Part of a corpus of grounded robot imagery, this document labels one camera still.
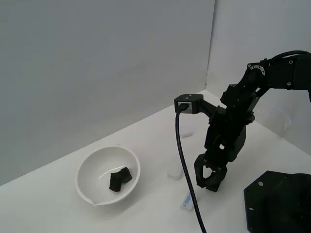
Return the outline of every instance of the robotic arm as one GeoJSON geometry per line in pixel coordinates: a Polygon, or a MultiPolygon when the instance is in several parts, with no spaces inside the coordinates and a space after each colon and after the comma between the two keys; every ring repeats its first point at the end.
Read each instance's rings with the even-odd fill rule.
{"type": "Polygon", "coordinates": [[[221,102],[226,108],[203,100],[203,95],[186,94],[174,100],[175,111],[182,103],[189,104],[182,113],[204,113],[209,117],[209,128],[204,147],[207,151],[194,163],[197,185],[217,192],[227,173],[226,165],[233,162],[246,138],[246,125],[255,120],[253,109],[270,88],[308,90],[311,101],[311,53],[290,51],[259,63],[248,64],[238,84],[229,85],[221,102]],[[204,178],[203,167],[212,169],[204,178]]]}

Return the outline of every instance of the white backdrop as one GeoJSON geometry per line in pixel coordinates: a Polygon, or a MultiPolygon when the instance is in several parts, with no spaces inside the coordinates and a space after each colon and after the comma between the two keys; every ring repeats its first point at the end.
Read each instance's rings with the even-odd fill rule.
{"type": "Polygon", "coordinates": [[[213,10],[1,0],[0,185],[203,90],[213,10]]]}
{"type": "MultiPolygon", "coordinates": [[[[247,64],[290,50],[311,52],[310,0],[216,0],[207,90],[221,96],[247,64]]],[[[269,90],[256,120],[311,154],[307,91],[269,90]]]]}

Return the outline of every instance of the white table surface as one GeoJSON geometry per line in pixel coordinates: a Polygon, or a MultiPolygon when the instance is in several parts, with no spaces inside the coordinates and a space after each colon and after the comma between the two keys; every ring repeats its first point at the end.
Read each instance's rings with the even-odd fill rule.
{"type": "MultiPolygon", "coordinates": [[[[220,104],[207,91],[205,100],[220,104]]],[[[194,210],[180,209],[188,192],[186,180],[173,181],[166,167],[175,160],[177,147],[173,107],[128,126],[27,175],[0,186],[2,233],[199,233],[194,210]],[[133,193],[111,206],[82,200],[74,187],[78,166],[90,153],[120,144],[133,150],[141,163],[141,177],[133,193]]],[[[181,115],[193,136],[182,145],[193,184],[193,163],[204,153],[208,118],[181,115]]],[[[254,122],[247,126],[246,143],[217,193],[195,187],[208,233],[247,233],[243,190],[267,170],[311,174],[311,157],[254,122]]]]}

